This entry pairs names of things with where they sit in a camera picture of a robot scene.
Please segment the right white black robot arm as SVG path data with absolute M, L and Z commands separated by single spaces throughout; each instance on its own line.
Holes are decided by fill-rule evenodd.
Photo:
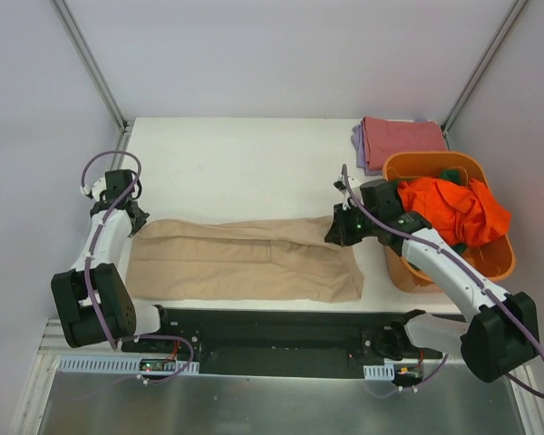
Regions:
M 460 356 L 471 372 L 493 382 L 539 356 L 537 309 L 524 293 L 510 294 L 471 266 L 422 215 L 403 209 L 393 185 L 358 184 L 340 176 L 343 199 L 334 206 L 325 241 L 351 247 L 374 237 L 424 272 L 459 308 L 462 321 L 413 311 L 390 334 L 392 351 L 411 357 L 421 348 Z

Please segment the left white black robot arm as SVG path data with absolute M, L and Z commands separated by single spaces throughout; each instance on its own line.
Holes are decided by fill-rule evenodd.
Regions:
M 167 351 L 174 332 L 160 321 L 160 308 L 134 303 L 118 271 L 125 242 L 146 224 L 138 205 L 137 173 L 108 171 L 86 190 L 94 200 L 91 230 L 71 268 L 53 276 L 51 289 L 66 342 L 72 348 L 141 335 L 153 352 Z

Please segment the beige t shirt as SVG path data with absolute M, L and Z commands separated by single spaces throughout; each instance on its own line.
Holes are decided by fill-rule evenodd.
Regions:
M 352 248 L 325 242 L 331 223 L 157 220 L 132 240 L 126 286 L 131 296 L 155 301 L 355 301 L 364 275 Z

